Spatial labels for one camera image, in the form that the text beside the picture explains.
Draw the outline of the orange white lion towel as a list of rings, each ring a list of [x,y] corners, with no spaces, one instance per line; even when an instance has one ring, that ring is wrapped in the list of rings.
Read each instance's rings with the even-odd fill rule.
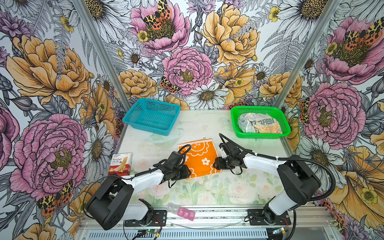
[[[178,150],[184,145],[191,145],[191,149],[186,154],[186,165],[191,171],[190,179],[216,174],[221,171],[214,168],[215,160],[219,156],[212,139],[178,144]]]

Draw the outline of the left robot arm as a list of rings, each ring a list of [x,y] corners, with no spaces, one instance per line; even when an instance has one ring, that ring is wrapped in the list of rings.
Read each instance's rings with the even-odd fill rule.
[[[132,196],[153,186],[168,183],[170,188],[176,181],[188,179],[191,171],[186,157],[190,149],[191,145],[185,145],[146,171],[126,177],[106,177],[88,200],[85,212],[104,230],[110,230],[120,221],[133,221],[142,226],[150,224],[155,220],[154,207],[143,199],[132,202]]]

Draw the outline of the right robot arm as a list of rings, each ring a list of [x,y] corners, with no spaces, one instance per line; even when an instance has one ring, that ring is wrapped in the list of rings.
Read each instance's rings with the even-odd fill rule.
[[[280,177],[283,190],[263,208],[259,217],[274,225],[288,210],[305,205],[320,188],[321,181],[304,161],[257,154],[232,142],[219,145],[222,156],[215,159],[216,170],[256,169]]]

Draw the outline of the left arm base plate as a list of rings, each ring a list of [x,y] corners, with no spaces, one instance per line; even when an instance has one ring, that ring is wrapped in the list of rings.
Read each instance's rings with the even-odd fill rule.
[[[142,220],[124,221],[125,227],[165,227],[167,222],[166,210],[153,210],[147,213]]]

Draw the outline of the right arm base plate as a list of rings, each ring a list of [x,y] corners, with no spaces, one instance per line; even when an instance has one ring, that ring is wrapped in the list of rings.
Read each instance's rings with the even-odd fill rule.
[[[273,212],[264,209],[248,209],[244,220],[250,223],[251,226],[289,226],[291,224],[288,212],[277,216]]]

